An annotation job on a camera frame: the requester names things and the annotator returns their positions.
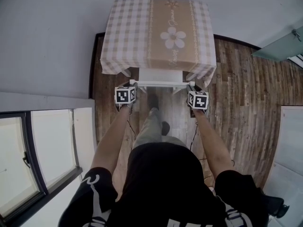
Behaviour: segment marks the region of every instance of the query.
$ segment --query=white stand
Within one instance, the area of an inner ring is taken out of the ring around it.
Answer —
[[[132,76],[131,72],[128,69],[123,70],[122,73],[128,78]]]
[[[190,81],[190,80],[194,79],[196,76],[197,76],[196,73],[190,72],[190,73],[188,73],[188,75],[185,77],[185,80],[186,80],[186,81]]]
[[[138,83],[138,88],[146,93],[147,87],[172,87],[173,94],[185,89],[187,85],[195,86],[194,81],[183,82],[183,72],[181,70],[163,69],[139,69],[139,80],[131,79],[130,84]]]

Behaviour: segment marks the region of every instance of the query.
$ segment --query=window frame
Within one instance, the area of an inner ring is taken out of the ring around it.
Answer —
[[[45,181],[43,179],[42,171],[39,166],[33,129],[31,111],[24,112],[5,112],[0,113],[0,119],[5,118],[21,118],[23,139],[25,144],[25,157],[30,169],[32,171],[34,180],[38,187],[39,192],[33,195],[26,202],[10,212],[6,217],[3,217],[0,213],[0,226],[1,227],[18,227],[36,214],[44,205],[46,205],[52,198],[54,198],[59,192],[61,192],[68,184],[76,179],[81,173],[82,168],[79,166],[79,160],[77,156],[75,132],[73,124],[73,110],[72,111],[72,137],[73,137],[73,152],[75,157],[75,167],[63,176],[58,182],[47,189]]]

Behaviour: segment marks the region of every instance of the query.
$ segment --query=fiducial marker cube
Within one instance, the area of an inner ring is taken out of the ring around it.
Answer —
[[[115,87],[116,104],[130,104],[136,100],[135,87]]]
[[[206,110],[208,106],[208,93],[189,91],[187,103],[192,108]]]

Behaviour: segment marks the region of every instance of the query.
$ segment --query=table leg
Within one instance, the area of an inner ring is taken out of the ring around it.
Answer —
[[[173,89],[173,91],[172,91],[172,94],[174,95],[174,94],[176,94],[178,91],[181,91],[182,90],[182,88],[176,88],[176,87],[174,87],[174,89]]]
[[[140,87],[140,89],[142,90],[142,92],[147,93],[145,87]]]
[[[128,69],[123,70],[122,73],[128,78],[132,76],[131,72]]]
[[[185,77],[185,80],[186,80],[186,81],[191,81],[191,80],[194,79],[196,76],[197,76],[196,73],[190,72],[190,73],[188,73],[188,75]]]

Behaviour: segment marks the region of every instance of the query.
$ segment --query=gray pants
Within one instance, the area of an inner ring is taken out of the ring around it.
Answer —
[[[162,121],[160,112],[157,108],[152,108],[146,118],[140,133],[134,142],[133,149],[146,143],[168,142],[175,145],[185,146],[176,137],[162,135]]]

